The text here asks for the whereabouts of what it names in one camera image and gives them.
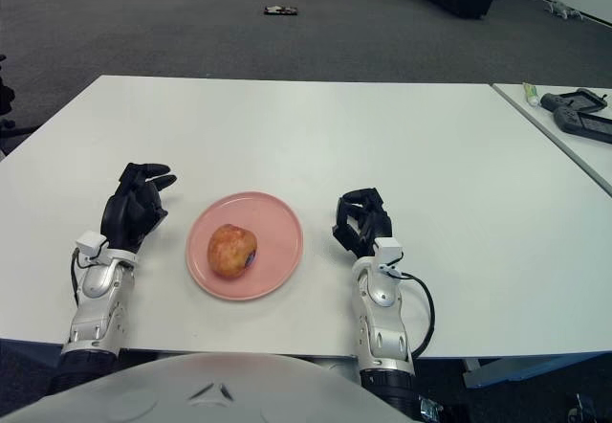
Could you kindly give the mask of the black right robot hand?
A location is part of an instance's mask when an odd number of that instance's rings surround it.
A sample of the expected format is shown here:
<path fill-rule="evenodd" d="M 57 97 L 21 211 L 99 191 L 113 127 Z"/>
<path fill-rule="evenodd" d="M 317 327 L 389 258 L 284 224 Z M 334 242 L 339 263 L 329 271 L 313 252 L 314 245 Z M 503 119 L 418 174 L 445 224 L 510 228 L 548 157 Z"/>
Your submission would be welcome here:
<path fill-rule="evenodd" d="M 375 254 L 375 239 L 392 236 L 392 222 L 375 188 L 344 193 L 338 200 L 333 237 L 356 258 Z"/>

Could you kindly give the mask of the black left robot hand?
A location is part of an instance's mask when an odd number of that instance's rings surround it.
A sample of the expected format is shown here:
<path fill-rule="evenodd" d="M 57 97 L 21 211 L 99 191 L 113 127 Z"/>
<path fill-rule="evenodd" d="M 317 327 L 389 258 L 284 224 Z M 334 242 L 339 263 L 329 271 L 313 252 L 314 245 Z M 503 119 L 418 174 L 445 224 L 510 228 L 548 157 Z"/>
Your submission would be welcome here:
<path fill-rule="evenodd" d="M 167 217 L 160 191 L 176 180 L 167 165 L 127 164 L 101 218 L 100 232 L 111 249 L 139 251 L 144 239 Z"/>

